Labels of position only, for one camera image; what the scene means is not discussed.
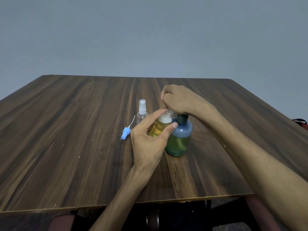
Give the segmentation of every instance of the left hand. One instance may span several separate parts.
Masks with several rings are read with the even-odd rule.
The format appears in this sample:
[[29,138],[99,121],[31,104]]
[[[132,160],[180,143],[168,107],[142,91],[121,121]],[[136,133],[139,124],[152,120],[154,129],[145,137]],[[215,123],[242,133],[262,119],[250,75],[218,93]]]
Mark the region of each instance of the left hand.
[[148,115],[131,131],[131,138],[134,151],[134,168],[137,171],[152,176],[156,169],[164,149],[167,145],[167,140],[174,129],[178,126],[176,122],[170,124],[157,137],[147,135],[148,128],[152,126],[166,109],[159,109],[156,112]]

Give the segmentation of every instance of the green liquid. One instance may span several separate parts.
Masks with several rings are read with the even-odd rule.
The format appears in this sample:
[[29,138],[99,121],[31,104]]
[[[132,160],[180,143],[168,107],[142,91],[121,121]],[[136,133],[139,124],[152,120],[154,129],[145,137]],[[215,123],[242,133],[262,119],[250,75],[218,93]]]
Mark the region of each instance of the green liquid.
[[172,156],[184,155],[189,143],[189,139],[190,136],[187,138],[180,139],[171,134],[168,138],[166,151]]

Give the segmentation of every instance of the gray wall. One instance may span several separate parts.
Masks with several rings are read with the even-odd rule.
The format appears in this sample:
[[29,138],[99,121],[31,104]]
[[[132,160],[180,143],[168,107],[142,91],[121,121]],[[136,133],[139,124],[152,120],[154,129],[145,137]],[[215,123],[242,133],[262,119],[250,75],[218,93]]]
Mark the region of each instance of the gray wall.
[[308,0],[0,0],[0,99],[43,74],[231,78],[308,119]]

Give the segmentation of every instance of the yellow liquid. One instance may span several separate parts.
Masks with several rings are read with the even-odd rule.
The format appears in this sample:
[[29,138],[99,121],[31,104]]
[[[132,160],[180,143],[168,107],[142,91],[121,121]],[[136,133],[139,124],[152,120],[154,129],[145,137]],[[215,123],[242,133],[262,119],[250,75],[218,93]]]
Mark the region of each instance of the yellow liquid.
[[162,123],[160,122],[158,119],[154,122],[154,126],[151,129],[149,135],[152,137],[157,137],[158,135],[161,134],[161,132],[163,132],[163,130],[169,126],[170,123]]

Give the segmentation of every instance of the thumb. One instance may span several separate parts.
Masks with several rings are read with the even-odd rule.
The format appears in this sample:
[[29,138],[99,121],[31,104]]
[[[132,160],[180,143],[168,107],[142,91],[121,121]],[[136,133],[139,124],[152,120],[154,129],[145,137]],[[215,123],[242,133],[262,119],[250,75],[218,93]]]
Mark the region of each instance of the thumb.
[[177,122],[174,122],[174,123],[170,124],[169,126],[167,126],[163,130],[163,132],[158,137],[163,139],[163,140],[165,140],[165,141],[167,141],[169,136],[172,134],[172,132],[175,130],[175,128],[177,128],[177,126],[178,126]]

